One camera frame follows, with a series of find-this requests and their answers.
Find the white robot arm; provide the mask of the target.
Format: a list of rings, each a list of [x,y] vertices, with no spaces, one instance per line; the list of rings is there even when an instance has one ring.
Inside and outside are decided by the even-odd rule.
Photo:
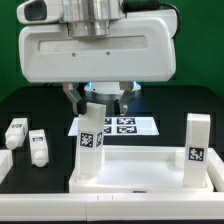
[[[19,56],[31,83],[61,83],[84,114],[80,83],[117,82],[115,111],[125,114],[135,82],[164,82],[176,70],[177,8],[160,0],[27,0],[17,8],[24,28]]]

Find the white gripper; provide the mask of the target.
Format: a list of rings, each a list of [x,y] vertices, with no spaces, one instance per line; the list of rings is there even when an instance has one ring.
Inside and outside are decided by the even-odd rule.
[[[24,28],[19,56],[33,83],[120,81],[116,115],[125,115],[131,81],[162,82],[176,70],[173,9],[125,13],[123,0],[27,0],[17,8]],[[73,112],[85,115],[78,83],[64,83]]]

